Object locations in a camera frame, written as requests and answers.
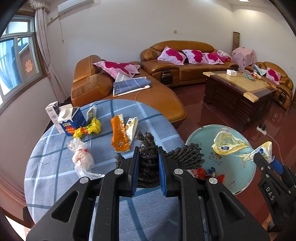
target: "wooden coffee table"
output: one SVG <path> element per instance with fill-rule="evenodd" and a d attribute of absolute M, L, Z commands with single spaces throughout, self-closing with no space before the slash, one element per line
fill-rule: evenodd
<path fill-rule="evenodd" d="M 237 131 L 242 132 L 270 110 L 276 89 L 267 82 L 252 81 L 240 73 L 229 76 L 225 71 L 203 74 L 207 76 L 204 102 L 215 104 L 229 115 Z"/>

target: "orange snack wrapper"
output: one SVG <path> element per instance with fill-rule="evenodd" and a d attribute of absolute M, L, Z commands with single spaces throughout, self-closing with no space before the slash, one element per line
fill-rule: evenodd
<path fill-rule="evenodd" d="M 114 147 L 116 152 L 128 151 L 131 146 L 126 135 L 126 128 L 124 125 L 123 115 L 116 115 L 111 119 L 111 126 L 113 130 L 113 136 L 111 145 Z"/>

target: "ceiling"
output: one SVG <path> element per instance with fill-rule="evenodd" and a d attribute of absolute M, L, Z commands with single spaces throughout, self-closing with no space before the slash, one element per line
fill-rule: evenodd
<path fill-rule="evenodd" d="M 268 0 L 249 0 L 249 2 L 241 2 L 239 0 L 224 0 L 231 5 L 244 5 L 244 6 L 256 6 L 256 7 L 270 7 L 273 6 Z"/>

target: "leather sofa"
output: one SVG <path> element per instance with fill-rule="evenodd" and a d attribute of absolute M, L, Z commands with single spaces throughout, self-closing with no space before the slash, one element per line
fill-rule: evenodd
<path fill-rule="evenodd" d="M 145 76 L 152 82 L 149 89 L 126 95 L 113 97 L 114 79 L 93 63 L 103 61 L 99 56 L 91 55 L 80 60 L 75 68 L 71 100 L 74 106 L 84 106 L 104 99 L 129 99 L 147 104 L 162 113 L 177 128 L 185 119 L 186 111 L 175 95 L 167 86 L 160 83 L 143 69 L 135 78 Z"/>
<path fill-rule="evenodd" d="M 267 67 L 279 72 L 281 74 L 280 85 L 276 85 L 271 80 L 266 77 L 262 77 L 263 80 L 270 83 L 273 87 L 276 88 L 276 92 L 274 94 L 274 100 L 278 103 L 284 110 L 287 110 L 292 103 L 293 99 L 293 82 L 287 76 L 286 72 L 279 67 L 278 65 L 271 62 L 257 62 L 256 65 L 261 69 L 267 69 Z M 245 70 L 250 72 L 254 71 L 254 68 L 251 66 L 245 67 Z"/>
<path fill-rule="evenodd" d="M 203 83 L 206 80 L 205 76 L 202 74 L 203 72 L 226 71 L 227 69 L 238 68 L 238 65 L 233 62 L 224 62 L 223 65 L 189 64 L 186 59 L 184 65 L 174 65 L 167 61 L 157 60 L 166 46 L 179 52 L 190 49 L 200 50 L 203 53 L 214 53 L 217 50 L 206 43 L 180 40 L 160 42 L 143 50 L 140 55 L 142 69 L 161 83 L 170 87 Z"/>

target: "round table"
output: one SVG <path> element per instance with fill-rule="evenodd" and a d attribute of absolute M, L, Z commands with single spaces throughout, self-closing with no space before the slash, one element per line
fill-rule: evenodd
<path fill-rule="evenodd" d="M 95 167 L 93 173 L 106 174 L 115 169 L 114 148 L 111 146 L 112 127 L 110 119 L 123 114 L 128 118 L 138 117 L 137 130 L 150 132 L 158 146 L 171 151 L 182 147 L 184 142 L 172 124 L 157 110 L 143 103 L 114 99 L 91 103 L 81 107 L 86 116 L 89 107 L 97 107 L 97 118 L 102 124 L 99 134 L 84 135 L 82 140 L 92 154 Z M 72 140 L 65 134 L 59 134 L 52 126 L 40 138 L 29 158 L 25 173 L 25 197 L 29 212 L 38 222 L 53 204 L 79 179 L 72 162 L 73 153 L 66 144 Z M 135 146 L 140 142 L 134 140 L 131 151 L 124 152 L 125 158 L 133 155 Z M 89 240 L 92 240 L 96 206 L 91 223 Z M 178 240 L 177 198 L 165 198 L 160 187 L 138 188 L 133 198 L 120 199 L 120 240 Z"/>

